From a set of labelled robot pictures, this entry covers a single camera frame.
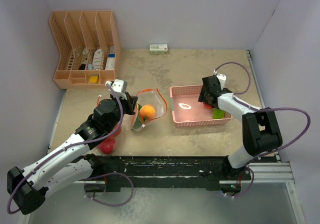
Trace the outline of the large red apple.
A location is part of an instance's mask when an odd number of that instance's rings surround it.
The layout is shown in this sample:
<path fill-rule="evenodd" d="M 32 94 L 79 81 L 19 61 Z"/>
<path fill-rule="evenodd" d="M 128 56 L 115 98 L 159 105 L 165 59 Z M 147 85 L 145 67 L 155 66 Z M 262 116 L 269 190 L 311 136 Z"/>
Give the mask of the large red apple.
<path fill-rule="evenodd" d="M 208 109 L 211 109 L 211 108 L 212 108 L 212 106 L 211 106 L 210 104 L 207 104 L 207 103 L 205 103 L 205 102 L 203 102 L 203 105 L 204 105 L 206 108 L 208 108 Z"/>

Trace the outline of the peach with green leaf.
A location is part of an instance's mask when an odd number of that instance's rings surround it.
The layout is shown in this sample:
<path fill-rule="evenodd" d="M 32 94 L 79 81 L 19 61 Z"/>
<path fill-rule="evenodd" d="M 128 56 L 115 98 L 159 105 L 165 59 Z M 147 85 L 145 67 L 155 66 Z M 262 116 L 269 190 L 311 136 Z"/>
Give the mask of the peach with green leaf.
<path fill-rule="evenodd" d="M 139 110 L 139 114 L 143 121 L 150 121 L 155 119 L 156 117 L 156 110 L 153 105 L 145 104 L 141 106 Z"/>

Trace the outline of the watermelon slice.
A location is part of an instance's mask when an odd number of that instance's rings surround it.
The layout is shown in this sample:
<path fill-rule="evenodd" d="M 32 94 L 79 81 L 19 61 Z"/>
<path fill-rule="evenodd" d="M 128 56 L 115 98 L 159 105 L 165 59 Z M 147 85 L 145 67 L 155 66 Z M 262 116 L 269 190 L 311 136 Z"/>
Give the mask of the watermelon slice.
<path fill-rule="evenodd" d="M 135 106 L 135 115 L 132 117 L 131 121 L 131 129 L 135 132 L 140 132 L 144 129 L 144 119 L 141 117 L 139 111 L 141 109 L 142 105 L 136 104 Z"/>

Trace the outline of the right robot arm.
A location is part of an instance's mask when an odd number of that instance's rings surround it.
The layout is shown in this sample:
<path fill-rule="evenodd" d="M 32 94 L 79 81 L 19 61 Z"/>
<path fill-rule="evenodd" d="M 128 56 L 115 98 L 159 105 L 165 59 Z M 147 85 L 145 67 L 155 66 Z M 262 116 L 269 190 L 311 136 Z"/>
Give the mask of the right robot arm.
<path fill-rule="evenodd" d="M 235 94 L 222 86 L 223 75 L 202 78 L 198 101 L 214 109 L 223 110 L 242 124 L 242 147 L 225 158 L 223 176 L 235 179 L 240 169 L 262 153 L 268 153 L 283 144 L 274 111 L 261 109 L 238 100 Z"/>

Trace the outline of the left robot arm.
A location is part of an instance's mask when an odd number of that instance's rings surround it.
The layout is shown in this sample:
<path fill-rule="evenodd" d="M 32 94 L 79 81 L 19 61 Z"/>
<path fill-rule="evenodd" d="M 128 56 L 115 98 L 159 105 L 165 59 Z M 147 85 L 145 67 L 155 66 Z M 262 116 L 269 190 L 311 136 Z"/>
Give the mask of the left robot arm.
<path fill-rule="evenodd" d="M 10 194 L 7 212 L 27 215 L 38 209 L 59 188 L 81 179 L 97 180 L 103 168 L 84 156 L 121 127 L 125 115 L 135 115 L 137 96 L 112 90 L 93 113 L 63 144 L 42 159 L 22 169 L 7 172 L 6 189 Z"/>

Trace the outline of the clear zip bag orange zipper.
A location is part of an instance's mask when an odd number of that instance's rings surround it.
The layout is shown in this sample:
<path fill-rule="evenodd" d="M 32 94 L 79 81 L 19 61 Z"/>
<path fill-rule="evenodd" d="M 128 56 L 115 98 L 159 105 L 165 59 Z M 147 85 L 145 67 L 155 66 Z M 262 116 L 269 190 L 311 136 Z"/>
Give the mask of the clear zip bag orange zipper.
<path fill-rule="evenodd" d="M 98 148 L 103 154 L 112 154 L 115 150 L 116 146 L 116 138 L 119 136 L 121 133 L 121 127 L 117 129 L 116 132 L 113 133 L 110 137 L 106 138 L 104 141 L 102 141 L 99 145 Z"/>

